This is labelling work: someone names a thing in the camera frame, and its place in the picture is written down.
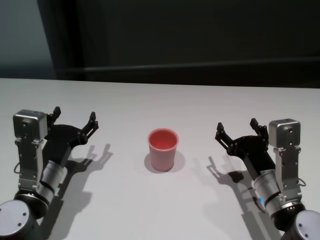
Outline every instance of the pink cup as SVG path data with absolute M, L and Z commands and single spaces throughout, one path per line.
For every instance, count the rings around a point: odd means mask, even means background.
M 174 166 L 178 142 L 178 135 L 171 129 L 157 128 L 150 132 L 150 161 L 155 170 L 166 172 Z

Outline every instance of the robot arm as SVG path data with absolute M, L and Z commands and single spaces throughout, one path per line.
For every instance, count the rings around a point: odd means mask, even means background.
M 56 107 L 52 114 L 21 110 L 13 116 L 19 189 L 14 200 L 0 205 L 0 239 L 42 239 L 36 219 L 46 215 L 72 149 L 85 145 L 99 127 L 94 112 L 83 129 L 54 125 L 60 114 Z
M 255 118 L 250 125 L 257 136 L 232 140 L 222 123 L 218 123 L 215 139 L 228 155 L 243 160 L 275 227 L 285 232 L 282 240 L 310 240 L 311 236 L 318 239 L 320 232 L 316 232 L 319 228 L 312 226 L 320 224 L 320 214 L 306 210 L 301 203 L 298 177 L 300 123 L 292 119 L 272 121 L 269 136 L 267 126 L 259 125 Z M 269 141 L 276 154 L 275 164 L 267 152 Z

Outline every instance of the silver metal housing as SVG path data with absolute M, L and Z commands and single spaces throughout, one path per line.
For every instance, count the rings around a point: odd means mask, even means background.
M 298 176 L 300 130 L 300 122 L 293 119 L 269 123 L 269 144 L 275 152 L 275 178 L 283 202 L 302 198 Z
M 24 109 L 13 116 L 13 126 L 20 162 L 19 189 L 37 191 L 43 170 L 41 144 L 48 134 L 47 115 Z

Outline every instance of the gray wall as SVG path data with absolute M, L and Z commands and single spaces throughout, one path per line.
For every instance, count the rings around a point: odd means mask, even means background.
M 36 0 L 0 0 L 0 78 L 55 78 Z

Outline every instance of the white table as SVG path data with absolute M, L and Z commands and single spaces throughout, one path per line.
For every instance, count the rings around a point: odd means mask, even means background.
M 319 89 L 0 79 L 0 203 L 18 189 L 13 115 L 21 109 L 51 113 L 60 106 L 57 124 L 82 128 L 95 111 L 100 128 L 71 153 L 75 161 L 87 155 L 94 161 L 71 179 L 49 239 L 276 239 L 279 232 L 247 190 L 247 174 L 239 183 L 227 174 L 246 168 L 214 140 L 217 123 L 237 138 L 255 134 L 253 117 L 262 125 L 300 121 L 299 176 L 307 183 L 302 200 L 320 212 L 319 103 Z M 161 127 L 180 138 L 176 164 L 166 173 L 152 170 L 147 156 L 147 135 Z M 207 169 L 209 157 L 218 179 Z

